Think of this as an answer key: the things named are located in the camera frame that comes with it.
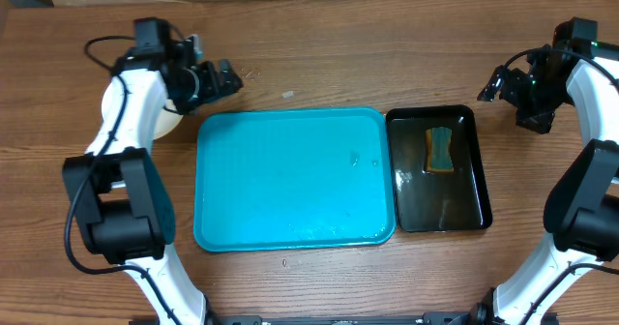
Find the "white plate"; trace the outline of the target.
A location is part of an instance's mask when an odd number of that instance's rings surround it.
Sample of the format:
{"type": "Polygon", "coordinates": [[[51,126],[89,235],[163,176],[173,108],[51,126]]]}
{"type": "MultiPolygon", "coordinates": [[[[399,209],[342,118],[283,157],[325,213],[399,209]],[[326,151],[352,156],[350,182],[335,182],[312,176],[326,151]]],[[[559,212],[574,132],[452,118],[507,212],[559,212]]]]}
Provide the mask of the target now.
{"type": "MultiPolygon", "coordinates": [[[[171,132],[181,121],[182,116],[167,111],[172,108],[164,83],[159,79],[141,82],[128,82],[128,100],[115,138],[134,147],[146,148],[154,139],[171,132]]],[[[103,131],[110,131],[125,98],[122,83],[114,78],[103,94],[103,131]]]]}

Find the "green yellow sponge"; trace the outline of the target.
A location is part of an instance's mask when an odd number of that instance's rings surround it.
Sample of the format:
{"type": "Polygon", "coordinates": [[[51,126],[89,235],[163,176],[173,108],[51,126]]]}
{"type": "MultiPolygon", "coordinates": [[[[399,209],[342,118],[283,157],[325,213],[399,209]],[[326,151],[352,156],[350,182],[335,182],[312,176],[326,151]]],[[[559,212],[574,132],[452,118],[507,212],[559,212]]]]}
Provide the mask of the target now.
{"type": "Polygon", "coordinates": [[[434,127],[425,131],[426,160],[424,172],[434,174],[452,173],[454,165],[450,153],[452,130],[434,127]]]}

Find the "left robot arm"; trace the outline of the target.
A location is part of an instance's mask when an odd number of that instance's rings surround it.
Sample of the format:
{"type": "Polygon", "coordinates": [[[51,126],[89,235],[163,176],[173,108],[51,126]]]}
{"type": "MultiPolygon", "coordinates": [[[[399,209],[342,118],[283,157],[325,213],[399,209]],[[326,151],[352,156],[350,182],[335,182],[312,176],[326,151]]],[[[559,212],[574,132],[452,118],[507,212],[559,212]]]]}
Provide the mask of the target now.
{"type": "Polygon", "coordinates": [[[217,324],[174,247],[174,207],[151,150],[161,115],[182,118],[237,93],[243,81],[226,60],[202,61],[198,37],[165,19],[139,18],[133,31],[133,46],[102,65],[110,83],[96,138],[62,167],[65,253],[85,274],[128,274],[158,324],[217,324]]]}

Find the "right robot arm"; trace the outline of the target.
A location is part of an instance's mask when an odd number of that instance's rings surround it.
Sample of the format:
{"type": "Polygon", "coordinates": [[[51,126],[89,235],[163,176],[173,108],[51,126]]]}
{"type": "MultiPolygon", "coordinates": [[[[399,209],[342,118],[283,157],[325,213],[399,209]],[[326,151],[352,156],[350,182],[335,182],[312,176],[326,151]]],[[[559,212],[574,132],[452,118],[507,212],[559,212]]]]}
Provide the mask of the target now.
{"type": "Polygon", "coordinates": [[[574,17],[520,55],[529,71],[497,67],[479,100],[510,103],[517,125],[539,134],[570,104],[583,149],[549,193],[541,243],[458,324],[554,324],[551,306],[588,272],[610,273],[618,255],[618,199],[607,192],[618,182],[618,47],[599,41],[597,21],[574,17]]]}

